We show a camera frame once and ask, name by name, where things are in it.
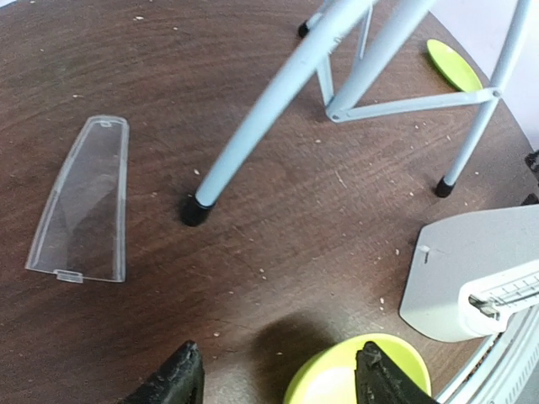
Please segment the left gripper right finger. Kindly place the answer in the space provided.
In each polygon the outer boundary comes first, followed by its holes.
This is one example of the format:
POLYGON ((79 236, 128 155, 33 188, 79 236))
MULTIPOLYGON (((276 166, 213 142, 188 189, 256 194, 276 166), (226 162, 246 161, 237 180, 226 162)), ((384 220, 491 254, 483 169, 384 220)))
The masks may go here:
POLYGON ((357 403, 437 404, 421 390, 373 341, 367 341, 355 356, 357 403))

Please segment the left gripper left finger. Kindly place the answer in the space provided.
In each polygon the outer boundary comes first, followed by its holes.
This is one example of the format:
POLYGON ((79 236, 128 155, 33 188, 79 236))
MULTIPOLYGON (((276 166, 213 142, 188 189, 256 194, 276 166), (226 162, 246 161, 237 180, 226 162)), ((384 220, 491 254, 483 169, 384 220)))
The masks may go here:
POLYGON ((120 403, 202 404, 204 385, 200 350, 194 341, 188 340, 120 403))

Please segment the white metronome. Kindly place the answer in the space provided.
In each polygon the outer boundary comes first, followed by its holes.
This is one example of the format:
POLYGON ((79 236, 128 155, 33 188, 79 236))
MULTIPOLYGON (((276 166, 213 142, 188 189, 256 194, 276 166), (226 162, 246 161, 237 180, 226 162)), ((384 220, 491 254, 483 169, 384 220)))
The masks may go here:
POLYGON ((460 342, 504 332, 538 303, 538 207, 480 210, 424 226, 399 308, 428 338, 460 342))

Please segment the clear metronome front cover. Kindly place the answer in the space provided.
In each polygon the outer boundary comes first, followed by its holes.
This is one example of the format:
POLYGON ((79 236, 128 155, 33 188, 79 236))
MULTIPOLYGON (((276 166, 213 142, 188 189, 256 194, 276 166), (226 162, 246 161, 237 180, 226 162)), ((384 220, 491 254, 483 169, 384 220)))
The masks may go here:
POLYGON ((65 282, 122 283, 130 126, 126 119, 87 119, 61 166, 25 267, 65 282))

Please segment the light blue music stand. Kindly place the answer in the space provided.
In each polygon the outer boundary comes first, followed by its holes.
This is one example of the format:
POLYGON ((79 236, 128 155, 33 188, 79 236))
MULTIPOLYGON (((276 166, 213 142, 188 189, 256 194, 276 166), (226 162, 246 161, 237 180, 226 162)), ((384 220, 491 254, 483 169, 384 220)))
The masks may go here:
POLYGON ((223 190, 312 76, 318 78, 325 114, 334 123, 477 105, 478 113, 459 154, 435 187, 437 197, 448 197, 483 136, 515 69, 531 27, 532 3, 519 1, 515 5, 487 88, 360 107, 360 99, 422 22, 432 5, 431 1, 398 2, 375 39, 368 43, 366 37, 375 2, 324 2, 299 27, 301 41, 297 48, 261 93, 194 195, 186 200, 180 210, 180 220, 187 226, 199 226, 207 219, 223 190), (356 26, 360 26, 361 31, 353 66, 342 88, 335 91, 330 56, 356 26))

